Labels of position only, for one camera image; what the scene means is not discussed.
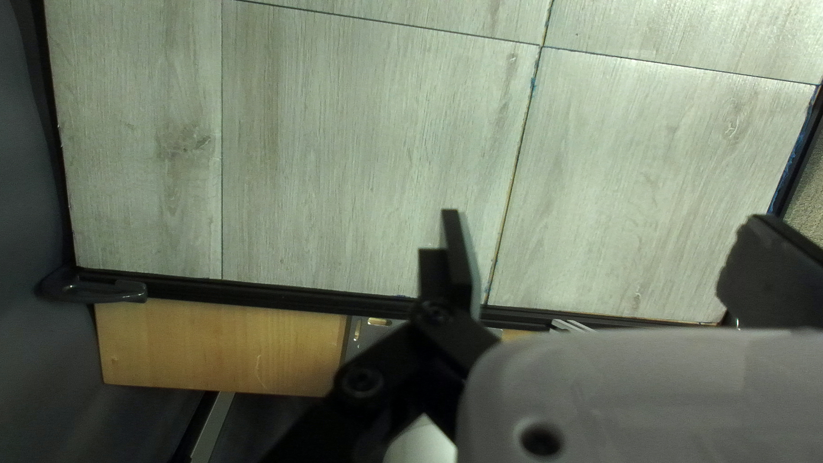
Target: gray wood plank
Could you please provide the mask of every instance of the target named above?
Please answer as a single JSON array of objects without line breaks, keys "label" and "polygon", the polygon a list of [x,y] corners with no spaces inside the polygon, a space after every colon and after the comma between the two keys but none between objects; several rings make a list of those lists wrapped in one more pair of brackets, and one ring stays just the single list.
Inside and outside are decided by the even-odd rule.
[{"label": "gray wood plank", "polygon": [[820,0],[555,0],[546,45],[818,84]]},{"label": "gray wood plank", "polygon": [[439,210],[488,274],[537,46],[224,10],[224,278],[415,295]]},{"label": "gray wood plank", "polygon": [[318,12],[542,44],[551,0],[263,0]]},{"label": "gray wood plank", "polygon": [[545,49],[490,303],[716,322],[814,87]]},{"label": "gray wood plank", "polygon": [[46,13],[78,264],[219,278],[220,4]]}]

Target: black screw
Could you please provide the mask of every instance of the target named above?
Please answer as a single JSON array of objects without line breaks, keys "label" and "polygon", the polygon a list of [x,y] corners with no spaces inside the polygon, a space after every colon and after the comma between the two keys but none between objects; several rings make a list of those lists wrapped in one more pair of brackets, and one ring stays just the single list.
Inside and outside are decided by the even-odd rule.
[{"label": "black screw", "polygon": [[541,458],[554,456],[563,447],[560,436],[542,426],[527,429],[520,436],[520,443],[529,453]]},{"label": "black screw", "polygon": [[353,367],[343,376],[341,386],[348,395],[364,399],[383,388],[383,375],[374,368]]},{"label": "black screw", "polygon": [[420,304],[423,310],[423,320],[432,325],[445,325],[452,320],[452,314],[445,306],[435,301],[423,301]]}]

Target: screw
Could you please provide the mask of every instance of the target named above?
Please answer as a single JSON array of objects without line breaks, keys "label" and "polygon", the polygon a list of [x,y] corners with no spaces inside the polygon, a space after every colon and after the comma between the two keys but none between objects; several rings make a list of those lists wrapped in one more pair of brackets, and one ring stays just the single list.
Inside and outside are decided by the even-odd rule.
[{"label": "screw", "polygon": [[343,376],[342,389],[357,399],[371,397],[383,388],[383,375],[374,368],[353,367]]},{"label": "screw", "polygon": [[445,325],[452,320],[452,314],[439,302],[423,301],[420,304],[423,310],[423,319],[432,325]]}]

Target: light wooden board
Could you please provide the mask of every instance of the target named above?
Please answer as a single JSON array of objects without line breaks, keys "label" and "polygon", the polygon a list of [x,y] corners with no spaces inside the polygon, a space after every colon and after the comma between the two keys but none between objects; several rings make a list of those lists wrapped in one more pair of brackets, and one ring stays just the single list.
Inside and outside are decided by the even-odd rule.
[{"label": "light wooden board", "polygon": [[490,303],[716,322],[813,86],[545,49]]},{"label": "light wooden board", "polygon": [[45,6],[78,264],[219,278],[220,3]]},{"label": "light wooden board", "polygon": [[784,221],[823,247],[823,136],[818,134]]},{"label": "light wooden board", "polygon": [[546,45],[818,84],[820,0],[555,0]]},{"label": "light wooden board", "polygon": [[525,330],[503,330],[503,335],[500,336],[501,341],[512,341],[515,339],[526,338],[528,336],[534,336],[537,333],[541,333],[541,331],[525,331]]},{"label": "light wooden board", "polygon": [[266,0],[263,3],[542,44],[551,0]]},{"label": "light wooden board", "polygon": [[537,46],[245,2],[224,22],[224,278],[414,296],[457,208],[486,279]]},{"label": "light wooden board", "polygon": [[108,384],[325,395],[346,317],[150,299],[95,307]]}]

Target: white plastic part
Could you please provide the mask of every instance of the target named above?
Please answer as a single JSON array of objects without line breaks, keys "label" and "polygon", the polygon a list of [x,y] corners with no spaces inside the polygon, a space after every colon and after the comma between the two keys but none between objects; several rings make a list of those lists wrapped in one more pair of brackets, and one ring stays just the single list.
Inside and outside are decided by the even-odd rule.
[{"label": "white plastic part", "polygon": [[455,453],[451,439],[422,415],[392,441],[383,463],[454,463]]},{"label": "white plastic part", "polygon": [[[814,330],[537,335],[501,343],[472,369],[458,462],[819,463],[821,388]],[[559,451],[524,448],[532,429]]]}]

